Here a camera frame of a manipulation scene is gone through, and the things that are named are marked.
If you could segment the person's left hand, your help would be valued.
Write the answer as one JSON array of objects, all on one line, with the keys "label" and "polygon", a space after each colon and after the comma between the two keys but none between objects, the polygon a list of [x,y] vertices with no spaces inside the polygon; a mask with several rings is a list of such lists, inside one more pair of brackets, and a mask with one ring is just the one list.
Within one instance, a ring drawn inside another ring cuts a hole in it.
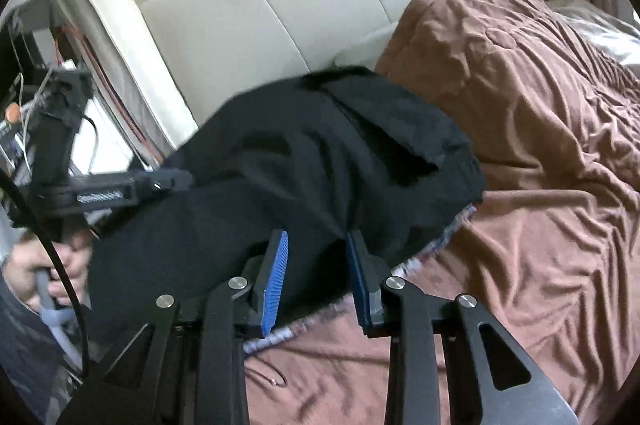
[{"label": "person's left hand", "polygon": [[[92,233],[84,230],[77,232],[70,239],[70,244],[53,244],[82,304],[87,301],[92,243]],[[36,281],[36,275],[40,271],[46,271],[49,275],[48,292],[50,296],[62,306],[70,306],[72,303],[70,297],[66,295],[60,276],[54,271],[50,257],[35,237],[23,239],[15,244],[9,258],[2,266],[3,279],[9,290],[33,312],[40,310],[40,296]]]}]

